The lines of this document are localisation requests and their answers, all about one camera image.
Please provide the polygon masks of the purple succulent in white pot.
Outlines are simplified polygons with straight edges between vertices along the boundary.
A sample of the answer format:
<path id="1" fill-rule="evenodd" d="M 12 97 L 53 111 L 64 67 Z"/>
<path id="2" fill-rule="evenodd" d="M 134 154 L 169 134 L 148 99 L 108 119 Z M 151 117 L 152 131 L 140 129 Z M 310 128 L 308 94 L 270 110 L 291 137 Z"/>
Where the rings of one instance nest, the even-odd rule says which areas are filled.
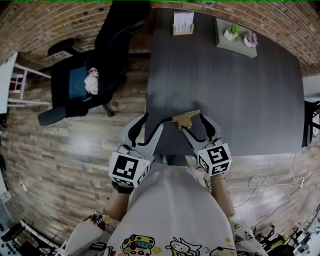
<path id="1" fill-rule="evenodd" d="M 246 31 L 243 36 L 244 44 L 249 48 L 255 48 L 259 45 L 257 35 L 254 32 Z"/>

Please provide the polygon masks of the white cartoon print shirt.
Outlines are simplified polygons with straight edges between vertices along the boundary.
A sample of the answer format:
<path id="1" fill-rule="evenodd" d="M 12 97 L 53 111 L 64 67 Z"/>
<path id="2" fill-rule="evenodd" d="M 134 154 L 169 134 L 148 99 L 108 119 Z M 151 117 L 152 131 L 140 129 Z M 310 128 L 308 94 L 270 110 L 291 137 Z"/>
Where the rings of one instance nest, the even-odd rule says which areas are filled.
<path id="1" fill-rule="evenodd" d="M 268 256 L 249 226 L 227 217 L 186 166 L 155 163 L 121 221 L 96 212 L 72 232 L 65 256 Z"/>

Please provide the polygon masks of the grey tray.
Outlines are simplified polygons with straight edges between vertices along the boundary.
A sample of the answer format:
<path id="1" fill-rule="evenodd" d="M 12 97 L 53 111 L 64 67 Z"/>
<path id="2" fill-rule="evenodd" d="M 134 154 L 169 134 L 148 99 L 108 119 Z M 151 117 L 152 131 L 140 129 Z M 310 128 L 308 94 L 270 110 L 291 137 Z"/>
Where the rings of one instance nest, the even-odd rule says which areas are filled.
<path id="1" fill-rule="evenodd" d="M 237 36 L 232 38 L 229 34 L 229 27 L 232 26 L 232 22 L 224 19 L 215 18 L 214 19 L 214 31 L 215 31 L 215 44 L 218 48 L 233 51 L 250 58 L 255 58 L 258 56 L 257 49 L 252 46 L 246 36 L 252 34 L 253 31 L 247 29 L 243 26 L 239 27 Z"/>

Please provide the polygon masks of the black office chair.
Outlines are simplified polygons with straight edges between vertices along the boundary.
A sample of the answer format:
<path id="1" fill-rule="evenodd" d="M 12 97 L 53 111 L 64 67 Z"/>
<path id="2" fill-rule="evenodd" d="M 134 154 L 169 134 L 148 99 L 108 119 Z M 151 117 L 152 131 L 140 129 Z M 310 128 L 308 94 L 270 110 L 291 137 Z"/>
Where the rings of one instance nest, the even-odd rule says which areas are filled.
<path id="1" fill-rule="evenodd" d="M 60 52 L 71 56 L 55 63 L 50 69 L 52 108 L 38 115 L 41 126 L 66 118 L 83 117 L 98 106 L 105 109 L 108 117 L 114 116 L 108 104 L 114 91 L 127 80 L 130 41 L 148 21 L 150 11 L 148 0 L 113 1 L 92 50 L 77 51 L 74 49 L 74 38 L 62 40 L 48 49 L 48 56 Z M 86 68 L 87 75 L 91 68 L 98 70 L 98 94 L 87 92 L 87 99 L 69 99 L 70 71 L 80 67 Z"/>

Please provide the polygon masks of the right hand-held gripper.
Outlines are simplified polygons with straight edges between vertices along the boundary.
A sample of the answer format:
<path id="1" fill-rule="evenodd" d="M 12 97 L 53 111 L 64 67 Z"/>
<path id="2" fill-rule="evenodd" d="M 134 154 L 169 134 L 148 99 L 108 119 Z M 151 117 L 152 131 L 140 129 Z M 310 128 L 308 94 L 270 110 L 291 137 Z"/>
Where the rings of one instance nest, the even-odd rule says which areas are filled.
<path id="1" fill-rule="evenodd" d="M 228 144 L 223 142 L 222 130 L 206 115 L 201 114 L 200 120 L 205 128 L 206 139 L 196 138 L 185 126 L 181 127 L 181 131 L 194 149 L 197 163 L 209 176 L 225 173 L 230 168 L 232 158 Z"/>

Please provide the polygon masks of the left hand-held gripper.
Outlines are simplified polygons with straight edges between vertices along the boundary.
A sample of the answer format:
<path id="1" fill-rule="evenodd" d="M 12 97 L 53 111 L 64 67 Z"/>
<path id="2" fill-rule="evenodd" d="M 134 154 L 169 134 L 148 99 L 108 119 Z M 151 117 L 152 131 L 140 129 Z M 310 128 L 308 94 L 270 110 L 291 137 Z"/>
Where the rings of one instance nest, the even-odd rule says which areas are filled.
<path id="1" fill-rule="evenodd" d="M 149 172 L 154 160 L 154 151 L 164 129 L 164 123 L 157 124 L 146 142 L 137 144 L 136 139 L 148 117 L 148 113 L 141 114 L 123 128 L 122 144 L 112 153 L 109 163 L 109 176 L 112 181 L 136 188 Z"/>

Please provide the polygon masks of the white side table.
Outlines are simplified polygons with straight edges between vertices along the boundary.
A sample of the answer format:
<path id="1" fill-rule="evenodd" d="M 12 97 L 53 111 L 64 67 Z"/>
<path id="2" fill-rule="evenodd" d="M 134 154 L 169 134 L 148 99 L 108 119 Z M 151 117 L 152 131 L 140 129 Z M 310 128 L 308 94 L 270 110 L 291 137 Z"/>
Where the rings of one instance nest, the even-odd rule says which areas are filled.
<path id="1" fill-rule="evenodd" d="M 0 114 L 6 114 L 9 107 L 24 108 L 50 105 L 48 101 L 24 99 L 28 73 L 47 79 L 51 79 L 51 76 L 18 64 L 17 57 L 18 52 L 16 51 L 0 65 Z M 9 90 L 11 79 L 20 81 L 20 90 Z"/>

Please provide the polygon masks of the blue seat cushion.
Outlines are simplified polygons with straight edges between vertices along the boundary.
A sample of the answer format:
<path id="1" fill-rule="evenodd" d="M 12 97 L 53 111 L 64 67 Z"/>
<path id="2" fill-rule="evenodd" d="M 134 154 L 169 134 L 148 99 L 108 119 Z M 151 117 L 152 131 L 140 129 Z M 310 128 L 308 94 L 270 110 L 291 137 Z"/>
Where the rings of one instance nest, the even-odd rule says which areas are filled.
<path id="1" fill-rule="evenodd" d="M 85 78 L 87 77 L 87 70 L 85 66 L 72 69 L 69 73 L 69 89 L 68 97 L 70 100 L 88 98 L 87 90 L 85 88 Z"/>

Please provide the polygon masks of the green plant in white pot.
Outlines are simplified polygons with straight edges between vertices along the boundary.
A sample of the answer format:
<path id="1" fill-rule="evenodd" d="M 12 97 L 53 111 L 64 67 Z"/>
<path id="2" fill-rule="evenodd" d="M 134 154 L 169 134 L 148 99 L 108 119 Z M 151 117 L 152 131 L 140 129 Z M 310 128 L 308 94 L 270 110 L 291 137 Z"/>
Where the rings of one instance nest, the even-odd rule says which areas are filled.
<path id="1" fill-rule="evenodd" d="M 240 26 L 237 23 L 232 23 L 224 32 L 224 37 L 231 41 L 238 36 Z"/>

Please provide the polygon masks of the small window squeegee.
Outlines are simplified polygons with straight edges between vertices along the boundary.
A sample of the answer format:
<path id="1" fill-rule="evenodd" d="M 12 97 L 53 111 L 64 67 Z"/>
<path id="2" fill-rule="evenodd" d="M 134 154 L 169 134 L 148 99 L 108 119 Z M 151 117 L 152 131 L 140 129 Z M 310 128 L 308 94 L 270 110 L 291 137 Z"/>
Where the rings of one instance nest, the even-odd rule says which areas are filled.
<path id="1" fill-rule="evenodd" d="M 192 126 L 191 118 L 198 115 L 200 111 L 200 109 L 189 110 L 171 117 L 164 118 L 161 121 L 163 123 L 176 123 L 177 128 L 180 131 L 182 131 L 183 127 L 190 129 Z"/>

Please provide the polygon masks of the person's right forearm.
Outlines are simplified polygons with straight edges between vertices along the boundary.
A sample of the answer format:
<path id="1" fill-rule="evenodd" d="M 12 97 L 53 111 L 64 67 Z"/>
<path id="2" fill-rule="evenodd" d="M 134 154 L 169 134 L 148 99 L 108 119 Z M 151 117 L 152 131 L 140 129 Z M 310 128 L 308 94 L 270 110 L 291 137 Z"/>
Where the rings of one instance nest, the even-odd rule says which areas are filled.
<path id="1" fill-rule="evenodd" d="M 235 208 L 223 173 L 210 177 L 211 195 L 214 197 L 227 218 L 235 215 Z"/>

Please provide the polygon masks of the black wristband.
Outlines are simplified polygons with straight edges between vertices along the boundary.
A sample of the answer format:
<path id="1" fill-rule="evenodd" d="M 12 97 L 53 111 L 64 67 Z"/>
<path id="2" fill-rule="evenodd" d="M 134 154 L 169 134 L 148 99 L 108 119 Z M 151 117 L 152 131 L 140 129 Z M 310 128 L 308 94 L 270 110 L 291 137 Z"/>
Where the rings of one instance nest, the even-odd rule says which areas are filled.
<path id="1" fill-rule="evenodd" d="M 134 190 L 133 187 L 130 186 L 121 186 L 119 183 L 112 181 L 112 187 L 120 194 L 131 194 Z"/>

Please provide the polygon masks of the person's left forearm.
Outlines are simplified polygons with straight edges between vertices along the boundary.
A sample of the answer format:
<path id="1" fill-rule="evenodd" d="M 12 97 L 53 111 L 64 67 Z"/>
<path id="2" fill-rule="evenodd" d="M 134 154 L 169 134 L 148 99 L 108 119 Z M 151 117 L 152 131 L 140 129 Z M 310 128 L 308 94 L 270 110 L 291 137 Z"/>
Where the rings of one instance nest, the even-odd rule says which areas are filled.
<path id="1" fill-rule="evenodd" d="M 112 189 L 103 212 L 109 215 L 112 219 L 121 221 L 127 213 L 130 194 L 119 193 L 116 189 Z"/>

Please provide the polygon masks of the pink plush toy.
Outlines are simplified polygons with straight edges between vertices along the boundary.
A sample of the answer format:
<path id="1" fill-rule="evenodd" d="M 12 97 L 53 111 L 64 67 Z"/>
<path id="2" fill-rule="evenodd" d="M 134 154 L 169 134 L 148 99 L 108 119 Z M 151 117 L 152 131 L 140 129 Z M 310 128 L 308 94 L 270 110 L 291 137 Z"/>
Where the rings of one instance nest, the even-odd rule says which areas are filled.
<path id="1" fill-rule="evenodd" d="M 84 80 L 85 89 L 91 95 L 97 95 L 99 91 L 98 84 L 99 72 L 95 67 L 89 70 L 89 74 Z"/>

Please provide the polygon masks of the black mesh chair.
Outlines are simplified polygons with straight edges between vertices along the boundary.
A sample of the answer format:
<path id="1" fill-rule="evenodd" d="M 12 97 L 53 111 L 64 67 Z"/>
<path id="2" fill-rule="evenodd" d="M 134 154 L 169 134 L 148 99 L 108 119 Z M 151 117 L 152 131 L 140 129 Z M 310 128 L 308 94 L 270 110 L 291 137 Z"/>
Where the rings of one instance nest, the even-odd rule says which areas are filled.
<path id="1" fill-rule="evenodd" d="M 316 102 L 304 101 L 304 127 L 301 147 L 308 147 L 312 142 L 313 128 L 320 130 L 320 124 L 313 121 L 313 117 L 318 114 L 320 110 L 320 100 Z"/>

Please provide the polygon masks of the desk calendar in wooden stand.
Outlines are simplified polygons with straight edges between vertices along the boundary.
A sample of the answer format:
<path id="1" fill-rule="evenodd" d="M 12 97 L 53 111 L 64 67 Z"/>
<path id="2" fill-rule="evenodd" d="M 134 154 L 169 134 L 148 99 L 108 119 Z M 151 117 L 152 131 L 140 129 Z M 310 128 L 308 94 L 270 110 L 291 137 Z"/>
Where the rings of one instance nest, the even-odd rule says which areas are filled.
<path id="1" fill-rule="evenodd" d="M 194 11 L 175 11 L 173 16 L 173 35 L 192 35 L 194 31 Z"/>

